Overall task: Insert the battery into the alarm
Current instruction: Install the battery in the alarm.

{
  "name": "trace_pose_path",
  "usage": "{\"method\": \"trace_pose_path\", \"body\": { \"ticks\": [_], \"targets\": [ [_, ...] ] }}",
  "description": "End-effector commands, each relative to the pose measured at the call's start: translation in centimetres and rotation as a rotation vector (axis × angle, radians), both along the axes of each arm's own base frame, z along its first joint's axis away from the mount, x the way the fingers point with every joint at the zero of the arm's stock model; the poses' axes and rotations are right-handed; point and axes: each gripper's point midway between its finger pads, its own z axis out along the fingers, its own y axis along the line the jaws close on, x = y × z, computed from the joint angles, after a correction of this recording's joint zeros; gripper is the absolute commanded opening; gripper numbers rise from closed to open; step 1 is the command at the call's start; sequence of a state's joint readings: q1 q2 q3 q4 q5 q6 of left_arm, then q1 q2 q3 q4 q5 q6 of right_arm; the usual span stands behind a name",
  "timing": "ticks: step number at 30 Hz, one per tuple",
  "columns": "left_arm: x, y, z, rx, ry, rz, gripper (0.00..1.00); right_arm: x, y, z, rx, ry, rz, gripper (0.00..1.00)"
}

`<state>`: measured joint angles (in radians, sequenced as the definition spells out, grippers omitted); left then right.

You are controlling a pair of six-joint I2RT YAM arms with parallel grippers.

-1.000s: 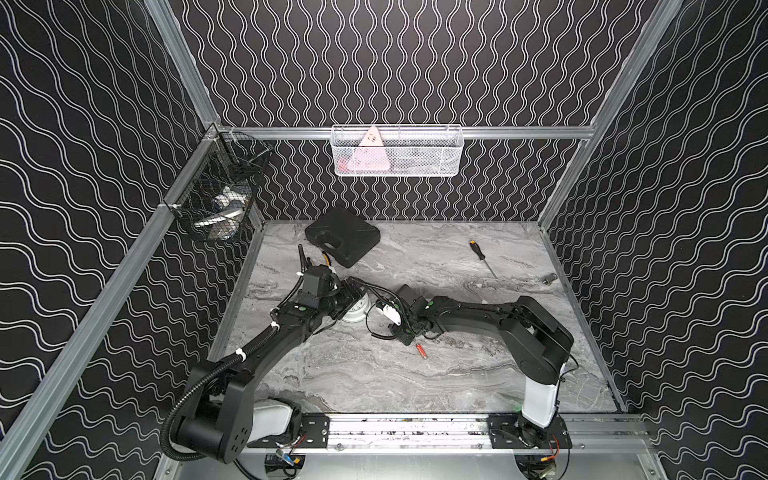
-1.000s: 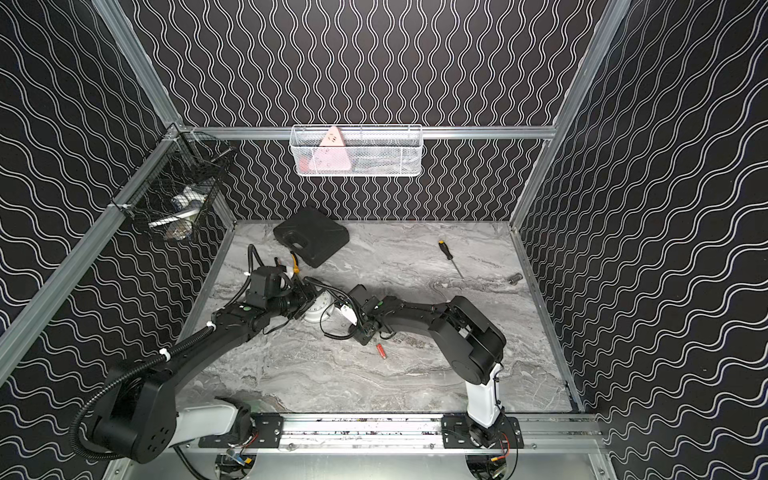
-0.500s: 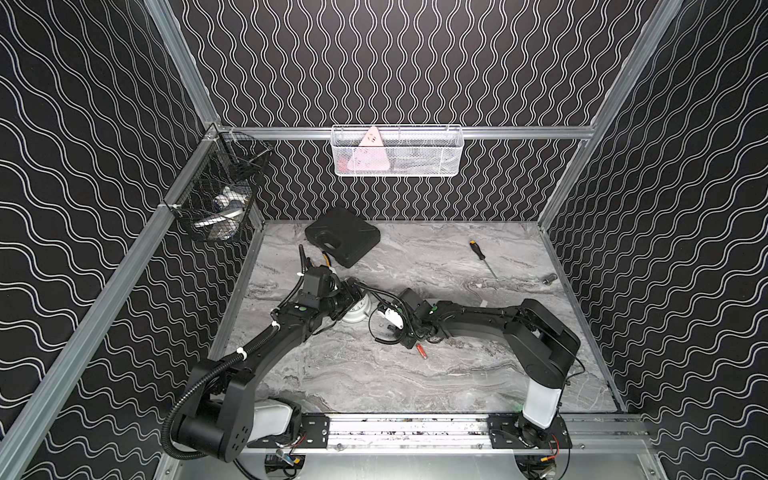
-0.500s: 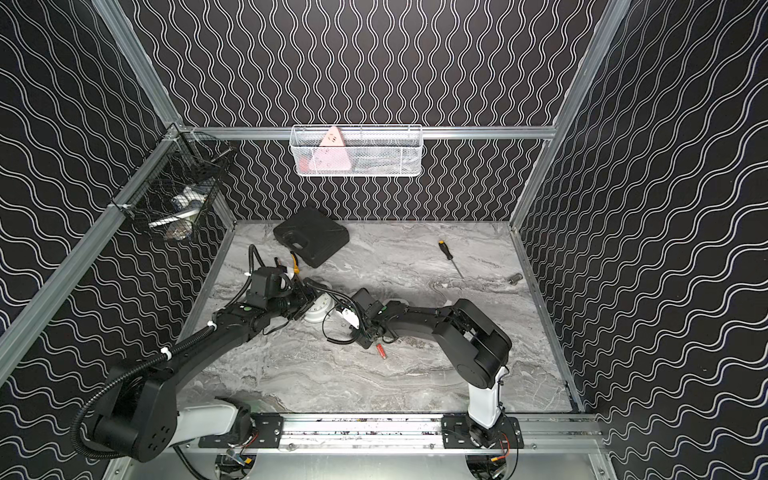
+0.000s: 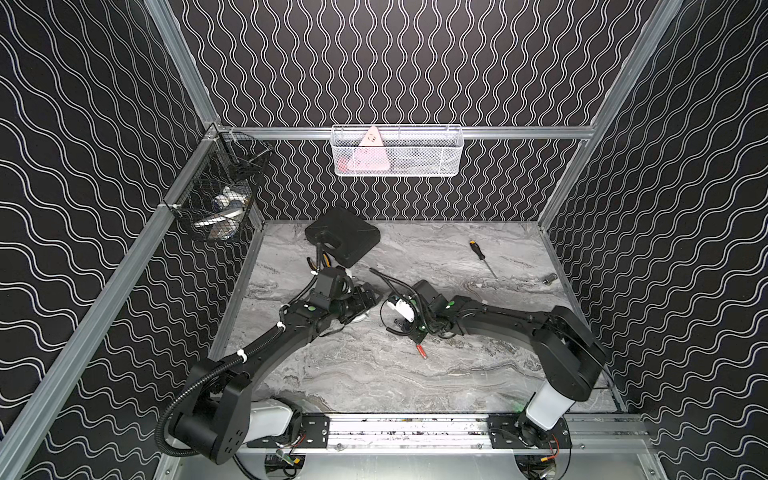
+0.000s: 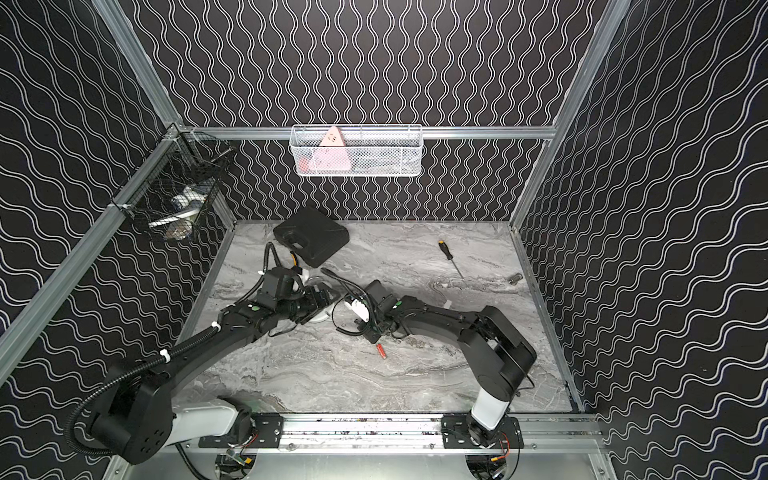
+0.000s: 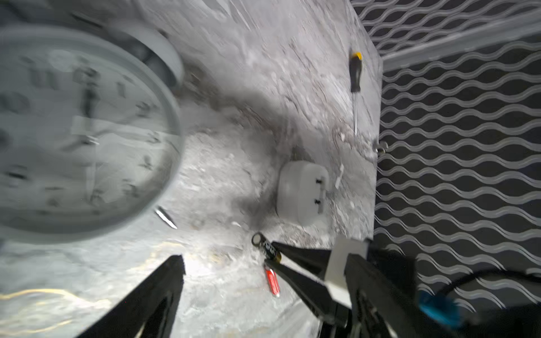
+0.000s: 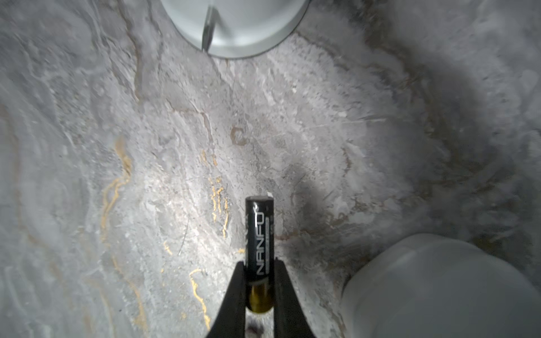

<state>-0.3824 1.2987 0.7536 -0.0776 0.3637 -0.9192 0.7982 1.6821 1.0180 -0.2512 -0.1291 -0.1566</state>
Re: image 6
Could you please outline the white square alarm clock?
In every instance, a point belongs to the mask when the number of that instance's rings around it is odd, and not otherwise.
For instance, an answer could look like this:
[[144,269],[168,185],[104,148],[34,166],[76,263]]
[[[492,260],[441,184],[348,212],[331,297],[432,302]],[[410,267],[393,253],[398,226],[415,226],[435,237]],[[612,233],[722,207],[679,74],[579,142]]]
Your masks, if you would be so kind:
[[354,313],[357,318],[365,323],[370,319],[370,314],[366,304],[358,299],[348,299],[345,301],[348,310]]

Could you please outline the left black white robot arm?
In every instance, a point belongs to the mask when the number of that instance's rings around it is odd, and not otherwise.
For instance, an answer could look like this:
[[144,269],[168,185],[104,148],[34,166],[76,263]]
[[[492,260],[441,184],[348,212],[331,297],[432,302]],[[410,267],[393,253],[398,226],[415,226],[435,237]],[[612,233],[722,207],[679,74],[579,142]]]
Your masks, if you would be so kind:
[[176,414],[172,399],[194,377],[230,353],[266,336],[279,322],[304,324],[340,294],[328,284],[309,285],[285,298],[264,288],[225,307],[211,326],[141,361],[113,365],[101,386],[69,414],[63,438],[76,453],[119,456],[136,465],[170,442]]

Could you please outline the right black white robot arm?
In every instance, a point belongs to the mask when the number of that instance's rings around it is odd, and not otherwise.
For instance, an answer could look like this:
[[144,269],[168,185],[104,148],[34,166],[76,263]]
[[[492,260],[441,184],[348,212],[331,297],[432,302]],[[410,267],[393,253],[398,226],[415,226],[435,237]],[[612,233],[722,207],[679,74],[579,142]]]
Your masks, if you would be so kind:
[[380,281],[359,295],[365,311],[357,332],[369,342],[390,335],[424,336],[458,348],[479,385],[479,393],[459,435],[478,447],[498,446],[508,408],[536,363],[532,344],[496,307],[457,311],[429,305],[413,296],[396,297]]

